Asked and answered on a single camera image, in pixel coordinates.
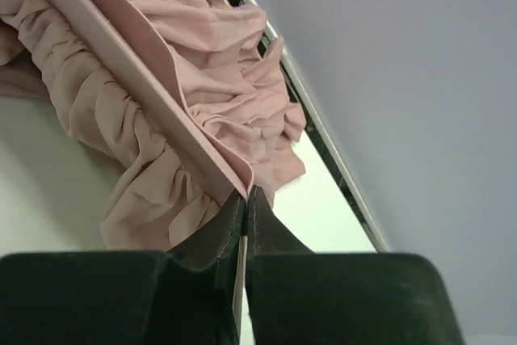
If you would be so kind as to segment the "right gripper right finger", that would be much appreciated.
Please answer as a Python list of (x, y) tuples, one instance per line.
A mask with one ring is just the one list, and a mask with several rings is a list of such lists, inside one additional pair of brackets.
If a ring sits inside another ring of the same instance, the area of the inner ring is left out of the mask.
[(443, 280), (419, 255), (318, 254), (246, 204), (246, 295), (258, 344), (462, 344)]

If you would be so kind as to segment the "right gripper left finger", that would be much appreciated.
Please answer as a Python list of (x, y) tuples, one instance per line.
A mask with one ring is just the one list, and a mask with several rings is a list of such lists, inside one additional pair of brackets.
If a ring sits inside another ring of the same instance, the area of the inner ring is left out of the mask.
[(39, 252), (1, 260), (4, 344), (236, 344), (245, 201), (167, 252)]

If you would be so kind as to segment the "pink skirt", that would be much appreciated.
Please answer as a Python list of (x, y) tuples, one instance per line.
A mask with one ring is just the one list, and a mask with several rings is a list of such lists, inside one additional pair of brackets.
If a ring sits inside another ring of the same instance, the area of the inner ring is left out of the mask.
[(243, 289), (252, 189), (272, 206), (305, 173), (284, 43), (259, 51), (266, 21), (228, 0), (1, 0), (2, 93), (51, 103), (69, 137), (124, 167), (105, 251), (172, 250), (239, 194)]

